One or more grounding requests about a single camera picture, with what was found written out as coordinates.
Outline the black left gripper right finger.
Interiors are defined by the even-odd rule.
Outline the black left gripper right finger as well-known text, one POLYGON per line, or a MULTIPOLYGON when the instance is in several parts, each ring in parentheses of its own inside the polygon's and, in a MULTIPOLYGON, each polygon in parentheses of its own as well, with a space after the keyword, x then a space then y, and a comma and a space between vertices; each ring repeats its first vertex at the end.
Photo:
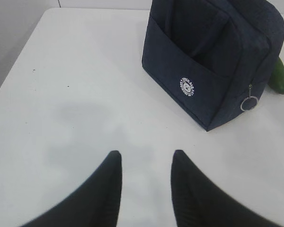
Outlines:
POLYGON ((179 227, 280 227, 217 186, 180 149, 171 165, 171 198, 179 227))

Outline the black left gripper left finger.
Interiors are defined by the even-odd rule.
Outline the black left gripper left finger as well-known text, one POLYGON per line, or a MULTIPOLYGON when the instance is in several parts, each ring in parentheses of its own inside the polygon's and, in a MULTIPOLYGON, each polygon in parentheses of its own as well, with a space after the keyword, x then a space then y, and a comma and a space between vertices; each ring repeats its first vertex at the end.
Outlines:
POLYGON ((122 192, 122 157, 111 151, 95 172, 67 198, 26 227, 115 227, 122 192))

